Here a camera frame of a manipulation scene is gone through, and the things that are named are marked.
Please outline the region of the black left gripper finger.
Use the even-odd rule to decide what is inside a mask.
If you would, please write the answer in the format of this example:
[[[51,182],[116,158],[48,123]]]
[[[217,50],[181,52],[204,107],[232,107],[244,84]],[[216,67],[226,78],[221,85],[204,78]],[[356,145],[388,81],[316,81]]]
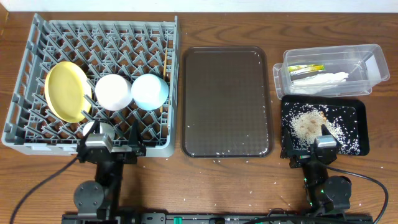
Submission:
[[[98,136],[96,134],[97,131],[100,130],[100,122],[94,121],[91,125],[91,128],[88,132],[84,135],[83,139],[81,140],[82,146],[99,146]]]
[[[129,147],[141,147],[143,146],[141,133],[139,132],[138,120],[135,120],[130,128],[129,139],[127,145]]]

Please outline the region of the white cup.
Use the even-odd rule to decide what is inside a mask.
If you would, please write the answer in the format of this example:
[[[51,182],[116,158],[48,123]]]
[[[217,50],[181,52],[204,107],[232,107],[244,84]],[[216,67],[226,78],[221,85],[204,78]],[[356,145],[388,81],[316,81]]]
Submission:
[[[94,125],[94,121],[90,121],[83,126],[83,135],[85,136],[88,131],[91,129],[92,125]],[[113,127],[107,123],[100,123],[99,124],[99,131],[101,134],[106,133],[111,140],[115,137],[115,132]]]

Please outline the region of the pile of rice and peanuts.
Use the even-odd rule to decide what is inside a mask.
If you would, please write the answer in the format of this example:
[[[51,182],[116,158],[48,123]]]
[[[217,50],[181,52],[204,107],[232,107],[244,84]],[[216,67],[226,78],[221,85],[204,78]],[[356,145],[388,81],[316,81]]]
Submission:
[[[295,150],[308,149],[322,135],[324,125],[341,144],[340,154],[360,154],[358,119],[353,107],[309,103],[282,106],[281,125],[291,134]]]

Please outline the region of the pink bowl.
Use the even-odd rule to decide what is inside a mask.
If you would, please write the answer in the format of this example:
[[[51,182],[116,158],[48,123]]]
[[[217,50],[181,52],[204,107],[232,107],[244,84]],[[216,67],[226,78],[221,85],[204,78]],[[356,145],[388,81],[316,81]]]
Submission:
[[[99,105],[109,111],[117,111],[129,106],[132,102],[131,86],[131,83],[120,75],[105,75],[95,86],[95,95]]]

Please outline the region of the yellow round plate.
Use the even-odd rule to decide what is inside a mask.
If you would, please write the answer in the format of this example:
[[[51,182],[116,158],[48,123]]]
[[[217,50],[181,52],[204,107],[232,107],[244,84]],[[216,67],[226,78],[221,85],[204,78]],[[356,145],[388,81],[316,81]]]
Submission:
[[[52,67],[45,78],[44,91],[51,112],[66,122],[78,123],[85,118],[81,112],[90,111],[91,104],[85,96],[92,97],[91,87],[75,63],[60,62]]]

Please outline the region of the white paper napkin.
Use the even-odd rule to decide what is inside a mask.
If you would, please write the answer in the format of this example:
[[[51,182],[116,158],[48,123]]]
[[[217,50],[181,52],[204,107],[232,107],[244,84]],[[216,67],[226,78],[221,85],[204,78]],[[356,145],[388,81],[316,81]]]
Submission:
[[[348,76],[349,74],[345,72],[320,73],[315,76],[294,80],[290,87],[290,92],[295,95],[314,95],[344,83]]]

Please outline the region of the light blue bowl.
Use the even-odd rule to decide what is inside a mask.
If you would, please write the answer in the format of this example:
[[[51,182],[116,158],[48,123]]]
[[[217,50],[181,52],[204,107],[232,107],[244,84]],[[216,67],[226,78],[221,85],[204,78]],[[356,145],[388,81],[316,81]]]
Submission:
[[[165,80],[153,74],[144,74],[134,80],[131,94],[135,104],[142,110],[160,108],[169,96],[169,86]]]

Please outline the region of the green snack wrapper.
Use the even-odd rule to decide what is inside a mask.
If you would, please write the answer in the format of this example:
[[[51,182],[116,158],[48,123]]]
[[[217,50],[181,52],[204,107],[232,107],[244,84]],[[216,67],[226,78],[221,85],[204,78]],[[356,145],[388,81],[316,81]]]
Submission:
[[[324,71],[324,69],[325,69],[325,66],[319,65],[319,64],[293,65],[293,66],[288,67],[288,70],[289,70],[289,73],[291,76],[301,75],[301,74],[311,73],[311,72]]]

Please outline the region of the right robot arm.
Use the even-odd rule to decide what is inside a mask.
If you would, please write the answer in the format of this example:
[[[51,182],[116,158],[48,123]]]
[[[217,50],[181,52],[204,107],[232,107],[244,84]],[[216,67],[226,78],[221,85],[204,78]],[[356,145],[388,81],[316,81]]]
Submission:
[[[303,170],[304,188],[311,206],[308,216],[342,215],[350,208],[351,181],[345,176],[328,175],[326,166],[337,159],[340,143],[324,124],[321,132],[307,149],[296,150],[289,131],[283,128],[280,158],[289,159],[291,169]]]

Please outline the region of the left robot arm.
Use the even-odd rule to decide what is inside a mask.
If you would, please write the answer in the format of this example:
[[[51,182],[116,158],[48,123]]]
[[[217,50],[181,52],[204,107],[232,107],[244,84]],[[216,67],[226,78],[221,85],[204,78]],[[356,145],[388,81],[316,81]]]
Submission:
[[[76,158],[80,163],[95,164],[96,174],[94,180],[83,182],[74,192],[78,212],[72,219],[76,223],[129,223],[135,219],[120,211],[119,195],[124,165],[136,164],[138,157],[146,155],[137,121],[130,128],[126,146],[124,152],[113,152],[113,141],[108,134],[100,133],[98,121],[83,135]]]

